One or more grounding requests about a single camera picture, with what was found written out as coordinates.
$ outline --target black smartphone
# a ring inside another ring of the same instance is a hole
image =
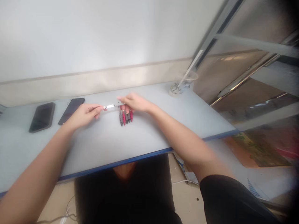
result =
[[[53,102],[38,106],[35,110],[29,132],[35,133],[51,127],[54,110],[55,103]]]
[[[65,123],[72,115],[73,113],[78,109],[78,107],[83,104],[85,101],[84,98],[76,98],[72,99],[66,108],[65,112],[63,113],[62,117],[60,118],[60,121],[58,122],[59,125],[62,125]]]

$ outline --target desk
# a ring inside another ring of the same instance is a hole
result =
[[[161,83],[78,98],[85,98],[86,103],[110,105],[117,103],[117,96],[136,92],[161,107],[206,141],[238,132],[190,89],[178,98],[169,96],[169,89],[170,83]],[[67,101],[53,102],[56,106],[52,126],[40,132],[29,133],[28,130],[36,107],[47,102],[10,107],[1,115],[0,192],[10,188],[59,129],[58,121],[67,107]],[[133,122],[121,126],[118,108],[101,112],[98,120],[77,130],[70,145],[71,149],[59,180],[86,175],[172,150],[148,114],[135,112]]]

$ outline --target cable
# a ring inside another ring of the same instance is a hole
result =
[[[74,197],[75,197],[75,196],[73,196],[73,197],[68,201],[68,204],[67,204],[67,206],[66,206],[66,213],[67,213],[67,215],[69,216],[69,218],[70,218],[71,220],[73,220],[73,221],[76,222],[76,221],[77,221],[77,216],[76,216],[75,214],[70,214],[70,215],[69,215],[69,210],[68,210],[69,203],[71,202],[71,200],[72,200]]]
[[[196,184],[196,185],[198,185],[199,186],[199,184],[198,183],[196,183],[196,182],[194,182],[194,181],[192,181],[192,180],[181,180],[181,181],[178,181],[178,182],[173,182],[173,183],[171,183],[171,184],[178,184],[178,183],[181,183],[181,182],[191,182],[191,183],[194,183],[194,184]]]
[[[59,220],[59,219],[62,219],[62,218],[68,218],[68,217],[70,218],[71,215],[75,216],[74,214],[70,214],[69,216],[68,215],[59,216],[59,217],[57,217],[57,218],[55,218],[53,220],[50,220],[50,221],[48,221],[48,220],[38,221],[36,224],[52,223],[52,222],[55,222],[56,220]]]
[[[69,214],[69,203],[71,202],[71,200],[74,198],[75,196],[73,196],[69,201],[68,201],[68,204],[66,206],[66,214],[67,215],[64,215],[64,216],[59,216],[59,217],[56,217],[55,219],[53,220],[42,220],[42,221],[38,221],[36,224],[42,224],[42,223],[52,223],[52,222],[55,222],[56,220],[59,220],[59,219],[62,219],[62,218],[70,218],[71,220],[73,221],[77,221],[77,216],[75,214]]]

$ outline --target pen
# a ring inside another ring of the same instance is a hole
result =
[[[121,122],[121,126],[122,126],[122,115],[121,115],[121,110],[119,111],[119,120]]]
[[[111,105],[107,105],[107,106],[103,106],[104,109],[108,109],[108,108],[112,108],[112,107],[115,107],[115,106],[122,106],[122,105],[125,105],[123,103],[118,103],[118,104],[111,104]]]
[[[126,125],[126,116],[125,116],[124,111],[122,112],[122,120],[123,120],[124,125]]]
[[[131,122],[133,122],[133,112],[130,111],[130,118],[131,118]]]
[[[125,116],[126,116],[126,124],[128,124],[128,114],[125,114]]]

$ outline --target plastic cup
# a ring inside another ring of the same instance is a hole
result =
[[[180,86],[179,83],[181,82],[182,78],[184,77],[186,72],[182,72],[181,74],[177,75],[175,81],[171,84],[169,95],[173,97],[178,97],[180,94],[185,92],[187,88],[190,87],[191,83],[198,79],[198,74],[195,72],[189,71],[188,75],[184,78],[183,82]]]

